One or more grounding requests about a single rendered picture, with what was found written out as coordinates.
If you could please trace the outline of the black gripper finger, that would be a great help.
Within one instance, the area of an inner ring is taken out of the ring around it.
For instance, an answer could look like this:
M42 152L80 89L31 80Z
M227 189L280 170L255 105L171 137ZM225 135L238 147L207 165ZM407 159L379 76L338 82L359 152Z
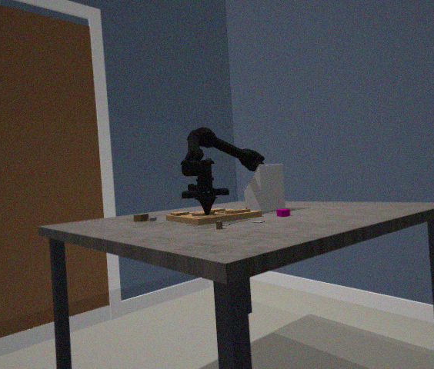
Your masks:
M217 197L209 198L209 212L211 211L212 205Z
M205 215L208 215L209 213L209 198L196 198L202 205L202 208L205 212Z

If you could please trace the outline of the magenta cube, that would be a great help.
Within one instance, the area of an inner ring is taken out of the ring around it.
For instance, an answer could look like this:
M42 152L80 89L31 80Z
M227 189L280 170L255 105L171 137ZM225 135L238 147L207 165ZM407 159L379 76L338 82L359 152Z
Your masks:
M279 209L279 210L276 210L276 212L277 212L277 216L280 216L280 217L290 216L289 209Z

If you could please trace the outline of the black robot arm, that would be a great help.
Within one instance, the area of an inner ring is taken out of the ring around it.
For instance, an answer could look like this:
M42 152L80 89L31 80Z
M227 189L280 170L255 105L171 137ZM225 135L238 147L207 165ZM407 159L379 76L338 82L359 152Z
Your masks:
M217 138L214 132L209 128L192 130L187 137L187 141L188 153L185 156L185 160L182 160L181 163L182 173L184 176L212 175L211 164L214 164L214 161L211 158L201 160L204 154L199 146L206 148L214 147L220 151L224 151L225 153L238 158L241 164L250 171L255 171L259 165L264 165L263 160L265 158L257 151L247 148L237 148L236 146Z

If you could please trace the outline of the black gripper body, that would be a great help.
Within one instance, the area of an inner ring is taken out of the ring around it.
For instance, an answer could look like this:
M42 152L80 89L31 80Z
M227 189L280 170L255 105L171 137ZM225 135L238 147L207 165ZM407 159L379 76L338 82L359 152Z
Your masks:
M182 192L182 198L213 198L216 195L229 195L228 188L212 188L211 175L198 176L196 181L198 182L199 191L184 191ZM207 191L209 191L207 193ZM204 192L204 193L202 193Z

